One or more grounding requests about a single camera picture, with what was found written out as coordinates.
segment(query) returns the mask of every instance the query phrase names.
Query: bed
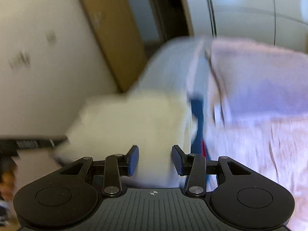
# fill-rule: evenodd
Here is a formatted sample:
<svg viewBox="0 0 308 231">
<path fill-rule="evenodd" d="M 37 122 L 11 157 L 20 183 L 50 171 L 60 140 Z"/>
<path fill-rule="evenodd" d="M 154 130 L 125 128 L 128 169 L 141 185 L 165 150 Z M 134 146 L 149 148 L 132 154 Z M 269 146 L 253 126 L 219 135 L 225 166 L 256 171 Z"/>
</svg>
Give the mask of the bed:
<svg viewBox="0 0 308 231">
<path fill-rule="evenodd" d="M 208 58 L 212 37 L 178 38 L 149 61 L 131 90 L 184 90 L 204 99 L 203 136 L 209 156 L 229 156 L 288 189 L 295 198 L 291 230 L 308 230 L 308 119 L 265 121 L 257 126 L 219 126 L 213 109 L 220 100 Z M 216 187 L 210 178 L 207 191 Z"/>
</svg>

